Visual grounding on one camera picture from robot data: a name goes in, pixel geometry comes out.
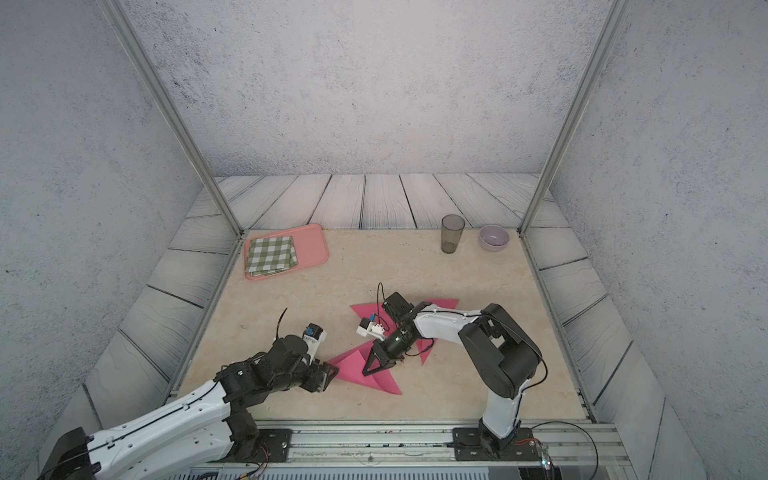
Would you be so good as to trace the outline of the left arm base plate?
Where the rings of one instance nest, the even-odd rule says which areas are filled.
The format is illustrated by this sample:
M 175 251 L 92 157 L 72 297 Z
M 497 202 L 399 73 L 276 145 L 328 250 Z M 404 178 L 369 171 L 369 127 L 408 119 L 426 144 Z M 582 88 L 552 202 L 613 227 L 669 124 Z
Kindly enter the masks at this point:
M 229 453 L 220 459 L 224 463 L 285 463 L 293 431 L 286 428 L 262 429 L 236 439 Z

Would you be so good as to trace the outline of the pink square paper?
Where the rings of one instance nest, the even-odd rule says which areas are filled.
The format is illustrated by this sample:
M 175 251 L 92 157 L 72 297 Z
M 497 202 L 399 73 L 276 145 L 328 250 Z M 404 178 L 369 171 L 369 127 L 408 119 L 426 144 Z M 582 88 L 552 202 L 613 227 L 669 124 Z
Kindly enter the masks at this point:
M 458 299 L 429 299 L 429 302 L 442 309 L 455 309 L 459 303 Z M 435 341 L 419 338 L 416 341 L 416 349 L 421 364 L 424 365 L 432 351 Z

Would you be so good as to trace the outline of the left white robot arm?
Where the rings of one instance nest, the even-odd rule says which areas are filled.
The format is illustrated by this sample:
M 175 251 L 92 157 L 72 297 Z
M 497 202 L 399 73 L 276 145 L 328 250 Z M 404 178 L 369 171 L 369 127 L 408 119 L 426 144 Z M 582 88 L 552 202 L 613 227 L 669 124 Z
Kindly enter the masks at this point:
M 56 441 L 41 479 L 162 479 L 206 462 L 283 458 L 288 430 L 260 431 L 250 408 L 300 387 L 324 391 L 337 367 L 317 359 L 325 331 L 278 337 L 266 352 L 221 368 L 191 393 L 117 427 L 88 434 L 75 428 Z

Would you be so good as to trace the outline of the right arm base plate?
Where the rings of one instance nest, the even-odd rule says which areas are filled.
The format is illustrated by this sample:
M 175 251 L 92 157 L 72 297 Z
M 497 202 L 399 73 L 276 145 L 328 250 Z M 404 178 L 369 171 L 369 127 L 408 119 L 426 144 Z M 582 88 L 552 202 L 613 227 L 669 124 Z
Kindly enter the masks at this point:
M 539 462 L 542 459 L 538 442 L 528 428 L 518 428 L 501 439 L 480 426 L 454 428 L 451 446 L 457 461 Z

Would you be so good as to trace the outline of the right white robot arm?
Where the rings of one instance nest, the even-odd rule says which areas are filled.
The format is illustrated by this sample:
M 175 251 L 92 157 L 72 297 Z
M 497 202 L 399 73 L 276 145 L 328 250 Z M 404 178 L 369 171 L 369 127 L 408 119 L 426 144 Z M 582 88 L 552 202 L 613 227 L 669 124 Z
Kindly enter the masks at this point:
M 392 322 L 385 327 L 374 313 L 363 317 L 357 333 L 373 340 L 362 369 L 364 376 L 389 370 L 419 340 L 444 340 L 464 347 L 488 388 L 479 433 L 488 449 L 512 443 L 520 426 L 521 403 L 534 385 L 537 369 L 545 364 L 540 348 L 500 305 L 462 311 L 424 301 L 413 305 L 395 292 L 381 304 Z

